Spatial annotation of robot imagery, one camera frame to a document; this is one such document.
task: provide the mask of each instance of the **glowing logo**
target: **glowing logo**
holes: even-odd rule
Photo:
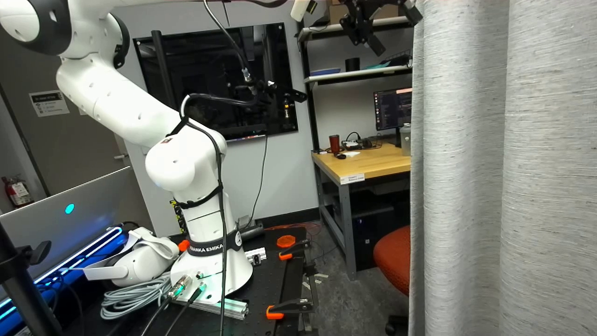
[[[66,206],[66,208],[64,209],[64,213],[70,215],[70,213],[73,212],[73,210],[75,210],[75,205],[71,203]]]

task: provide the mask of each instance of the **black table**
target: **black table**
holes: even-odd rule
[[[304,228],[285,228],[266,231],[264,236],[244,243],[245,251],[264,247],[267,259],[262,261],[262,265],[254,267],[253,276],[245,286],[227,296],[227,298],[248,302],[249,313],[243,321],[226,317],[225,335],[295,336],[298,334],[299,316],[297,314],[286,314],[282,320],[267,320],[265,316],[268,306],[301,297],[304,254],[296,254],[288,261],[281,261],[278,258],[278,252],[281,249],[276,246],[276,240],[286,234],[296,237],[297,241],[306,238]],[[104,321],[99,314],[100,304],[101,298],[85,309],[85,336],[139,336],[157,308],[157,305],[152,303],[119,320]],[[148,336],[163,336],[181,308],[182,306],[178,304],[170,304],[158,316]],[[217,335],[219,321],[218,314],[189,308],[176,323],[171,335]],[[78,319],[69,325],[65,334],[67,336],[81,334]]]

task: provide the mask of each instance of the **door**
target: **door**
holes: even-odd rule
[[[51,195],[130,165],[126,157],[119,158],[126,153],[124,146],[119,148],[114,133],[81,115],[68,99],[69,113],[38,117],[29,93],[58,90],[58,57],[19,46],[4,30],[0,31],[0,45],[0,84]],[[121,197],[117,220],[151,227],[132,174],[122,186]]]

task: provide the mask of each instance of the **workbench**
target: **workbench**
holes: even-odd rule
[[[304,253],[297,253],[293,259],[287,261],[281,261],[278,258],[278,252],[281,249],[276,246],[276,240],[286,234],[296,237],[297,241],[306,238],[304,228],[285,228],[268,230],[264,236],[256,237],[243,244],[245,251],[265,247],[267,259],[262,261],[262,265],[254,267],[253,276],[245,286],[227,296],[227,298],[248,302],[249,313],[243,321],[226,317],[225,335],[295,336],[298,334],[299,316],[297,314],[286,314],[282,320],[266,319],[268,305],[301,298]],[[97,285],[97,283],[85,280],[85,283],[79,284],[75,289],[79,293],[85,292],[85,285]],[[105,321],[99,315],[100,304],[101,299],[85,309],[85,336],[139,336],[157,308],[153,303],[119,320]],[[170,304],[158,316],[148,336],[163,336],[181,308],[181,305]],[[78,315],[74,311],[71,314],[74,321],[70,323],[65,335],[80,336],[81,326],[77,319]],[[171,335],[217,335],[219,320],[220,316],[217,314],[189,308],[177,322]]]
[[[363,186],[395,181],[410,172],[411,158],[402,155],[402,148],[384,142],[380,148],[360,149],[360,154],[335,158],[333,154],[312,154],[315,164],[315,181],[319,199],[319,213],[344,251],[346,270],[350,280],[356,279],[355,244],[352,228],[350,192]],[[340,222],[336,222],[325,204],[324,182],[331,181],[337,187],[340,198]]]

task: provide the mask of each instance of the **floor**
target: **floor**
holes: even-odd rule
[[[346,276],[342,251],[328,229],[320,225],[309,232],[315,241],[313,257],[317,258],[317,269],[329,275],[326,279],[317,278],[321,283],[316,285],[319,306],[315,322],[321,336],[383,336],[388,315],[408,315],[408,297],[396,290],[379,268],[360,271],[357,280],[351,282]],[[310,293],[303,287],[303,298],[306,297]],[[407,332],[405,329],[396,334],[403,336]]]

